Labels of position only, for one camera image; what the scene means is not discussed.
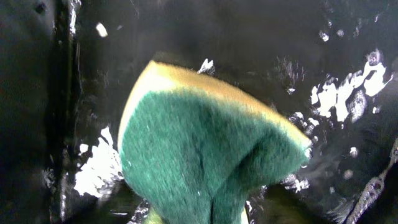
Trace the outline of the green yellow sponge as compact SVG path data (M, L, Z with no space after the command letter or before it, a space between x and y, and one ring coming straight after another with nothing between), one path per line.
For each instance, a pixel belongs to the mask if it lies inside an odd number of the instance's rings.
M311 142L288 119L217 78L151 61L118 133L125 182L146 223L246 223L249 194L308 162Z

